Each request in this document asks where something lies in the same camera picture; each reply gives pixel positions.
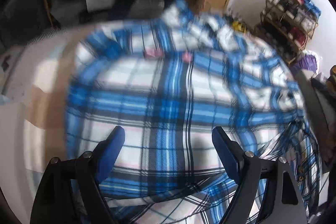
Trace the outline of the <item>blue white plaid shirt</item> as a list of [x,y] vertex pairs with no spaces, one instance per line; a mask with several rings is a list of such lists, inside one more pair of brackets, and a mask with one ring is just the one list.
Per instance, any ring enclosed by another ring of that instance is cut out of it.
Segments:
[[212,142],[287,158],[311,214],[321,161],[304,98],[276,51],[220,16],[177,1],[161,17],[102,26],[82,39],[68,89],[67,154],[116,126],[125,143],[100,184],[121,223],[218,223],[236,190]]

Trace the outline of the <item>checkered bed sheet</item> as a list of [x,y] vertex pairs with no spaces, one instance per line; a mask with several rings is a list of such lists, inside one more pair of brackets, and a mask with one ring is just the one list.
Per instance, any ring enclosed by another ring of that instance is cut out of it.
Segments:
[[5,88],[1,106],[1,147],[12,129],[19,133],[14,154],[22,157],[28,176],[40,177],[49,160],[66,158],[64,113],[76,47],[94,28],[58,32],[28,46]]

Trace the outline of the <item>shoe rack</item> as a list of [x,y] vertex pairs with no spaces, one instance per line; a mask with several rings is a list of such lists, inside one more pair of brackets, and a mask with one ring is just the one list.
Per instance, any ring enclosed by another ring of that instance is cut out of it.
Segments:
[[255,34],[291,65],[313,38],[320,16],[320,9],[311,0],[265,0]]

